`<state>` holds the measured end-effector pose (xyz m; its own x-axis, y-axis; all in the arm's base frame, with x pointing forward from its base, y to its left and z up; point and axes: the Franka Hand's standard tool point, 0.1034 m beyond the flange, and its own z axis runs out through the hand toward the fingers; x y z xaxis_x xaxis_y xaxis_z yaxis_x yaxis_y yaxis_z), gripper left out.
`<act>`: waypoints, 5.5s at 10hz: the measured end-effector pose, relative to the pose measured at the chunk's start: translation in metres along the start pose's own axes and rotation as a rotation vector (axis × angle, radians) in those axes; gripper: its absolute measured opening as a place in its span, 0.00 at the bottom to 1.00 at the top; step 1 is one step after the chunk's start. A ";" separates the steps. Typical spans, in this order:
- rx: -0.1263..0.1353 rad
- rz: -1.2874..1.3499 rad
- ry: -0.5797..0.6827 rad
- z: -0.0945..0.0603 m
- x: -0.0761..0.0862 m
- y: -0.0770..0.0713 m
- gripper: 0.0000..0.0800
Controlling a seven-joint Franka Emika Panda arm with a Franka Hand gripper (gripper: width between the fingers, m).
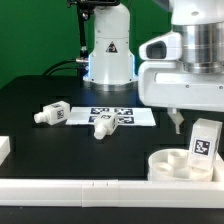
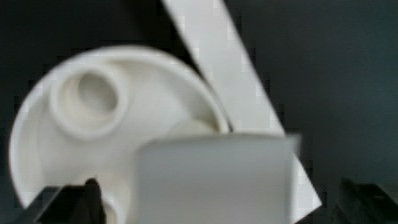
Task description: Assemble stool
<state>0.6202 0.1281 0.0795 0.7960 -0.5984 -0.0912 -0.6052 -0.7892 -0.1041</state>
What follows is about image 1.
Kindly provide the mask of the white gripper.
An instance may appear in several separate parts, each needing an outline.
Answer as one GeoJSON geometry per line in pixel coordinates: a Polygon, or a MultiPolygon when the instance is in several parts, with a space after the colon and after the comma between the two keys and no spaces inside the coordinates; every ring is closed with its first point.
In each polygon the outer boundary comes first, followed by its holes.
{"type": "Polygon", "coordinates": [[[180,133],[184,118],[178,109],[224,112],[224,72],[193,74],[181,63],[150,62],[138,70],[138,92],[146,106],[169,108],[167,113],[180,133]]]}

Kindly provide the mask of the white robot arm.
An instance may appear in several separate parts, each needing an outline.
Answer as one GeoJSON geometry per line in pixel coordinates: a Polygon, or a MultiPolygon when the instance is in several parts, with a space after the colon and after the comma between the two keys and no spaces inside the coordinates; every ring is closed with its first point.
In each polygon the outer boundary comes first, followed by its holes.
{"type": "Polygon", "coordinates": [[[154,0],[172,13],[171,31],[139,47],[133,75],[129,12],[122,5],[95,9],[95,43],[87,85],[114,91],[138,83],[141,102],[165,107],[174,122],[181,109],[224,112],[224,0],[154,0]]]}

